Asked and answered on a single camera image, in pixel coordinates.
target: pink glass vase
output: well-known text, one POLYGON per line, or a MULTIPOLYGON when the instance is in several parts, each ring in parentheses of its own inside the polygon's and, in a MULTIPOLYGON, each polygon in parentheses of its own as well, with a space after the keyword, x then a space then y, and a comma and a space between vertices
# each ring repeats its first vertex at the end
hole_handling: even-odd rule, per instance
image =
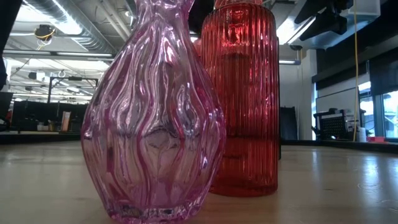
POLYGON ((81 143, 108 215, 196 214, 220 164, 221 106, 188 31, 193 0, 136 0, 139 21, 87 108, 81 143))
POLYGON ((278 188, 279 60, 275 19, 262 0, 216 0, 203 23, 202 62, 226 120, 223 160, 210 192, 239 197, 278 188))

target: red vase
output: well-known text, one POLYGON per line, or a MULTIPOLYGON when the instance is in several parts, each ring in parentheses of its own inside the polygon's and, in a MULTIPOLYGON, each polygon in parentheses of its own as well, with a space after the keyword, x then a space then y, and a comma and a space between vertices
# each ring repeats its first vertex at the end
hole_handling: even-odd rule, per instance
POLYGON ((216 0, 203 24, 202 62, 223 107, 227 142, 210 192, 277 190, 279 59, 275 19, 261 0, 216 0))

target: vase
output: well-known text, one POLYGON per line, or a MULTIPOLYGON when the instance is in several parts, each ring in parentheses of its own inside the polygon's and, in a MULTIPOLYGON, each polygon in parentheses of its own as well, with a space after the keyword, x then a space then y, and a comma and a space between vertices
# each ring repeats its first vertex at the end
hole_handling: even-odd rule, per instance
POLYGON ((226 120, 226 149, 210 192, 253 197, 277 190, 279 59, 275 19, 261 0, 216 0, 204 21, 203 65, 226 120))
POLYGON ((193 0, 136 0, 132 36, 87 108, 81 144, 108 215, 121 223, 196 214, 221 161, 224 117, 188 31, 193 0))

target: desk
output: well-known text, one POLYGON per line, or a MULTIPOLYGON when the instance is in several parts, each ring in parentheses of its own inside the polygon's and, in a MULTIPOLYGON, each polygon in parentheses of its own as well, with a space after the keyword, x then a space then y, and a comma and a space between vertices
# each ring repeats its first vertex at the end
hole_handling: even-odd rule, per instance
MULTIPOLYGON (((188 224, 397 224, 398 156, 283 146, 274 195, 209 194, 188 224)), ((0 146, 0 223, 112 224, 79 142, 0 146)))

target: ceiling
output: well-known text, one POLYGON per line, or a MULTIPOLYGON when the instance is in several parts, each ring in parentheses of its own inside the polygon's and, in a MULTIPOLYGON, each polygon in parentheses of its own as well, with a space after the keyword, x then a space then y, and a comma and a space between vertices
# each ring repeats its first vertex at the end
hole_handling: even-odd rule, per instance
MULTIPOLYGON (((125 40, 120 33, 108 21, 105 13, 98 7, 98 0, 71 0, 84 14, 84 16, 96 27, 100 34, 106 39, 115 51, 123 47, 125 40)), ((123 25, 130 26, 131 18, 127 13, 130 10, 132 0, 108 0, 111 7, 117 12, 123 25)), ((213 0, 196 0, 189 16, 189 26, 193 35, 200 35, 201 26, 205 17, 213 10, 213 0)), ((295 6, 295 1, 277 1, 272 6, 272 12, 275 15, 277 26, 283 23, 291 10, 295 6)), ((14 23, 12 34, 7 42, 7 49, 21 50, 40 50, 57 52, 87 52, 82 46, 77 44, 71 38, 65 38, 64 34, 57 31, 51 42, 43 44, 32 35, 33 31, 40 24, 53 25, 48 17, 37 14, 27 6, 22 6, 18 17, 14 23)), ((290 50, 288 46, 280 48, 280 57, 283 59, 296 59, 296 52, 290 50)), ((107 62, 102 61, 78 61, 78 60, 50 60, 36 58, 7 58, 11 65, 11 79, 9 80, 10 91, 16 94, 17 100, 47 101, 49 91, 49 77, 83 77, 100 79, 103 72, 109 67, 107 62), (30 72, 44 74, 45 78, 33 80, 28 77, 30 72)), ((52 90, 53 101, 67 101, 70 103, 87 103, 94 88, 93 82, 71 82, 62 80, 57 83, 52 90), (79 93, 72 93, 67 87, 73 88, 80 86, 79 93)))

